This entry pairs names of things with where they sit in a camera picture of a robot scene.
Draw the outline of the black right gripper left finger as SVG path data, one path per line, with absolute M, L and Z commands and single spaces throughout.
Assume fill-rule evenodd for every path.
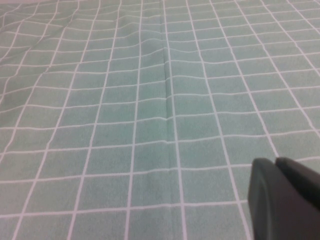
M 320 210 L 297 192 L 275 162 L 252 162 L 247 200 L 254 239 L 318 240 Z

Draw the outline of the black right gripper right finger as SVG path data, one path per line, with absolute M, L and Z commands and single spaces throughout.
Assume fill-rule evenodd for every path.
M 287 157 L 278 157 L 275 165 L 296 191 L 318 210 L 320 209 L 320 174 Z

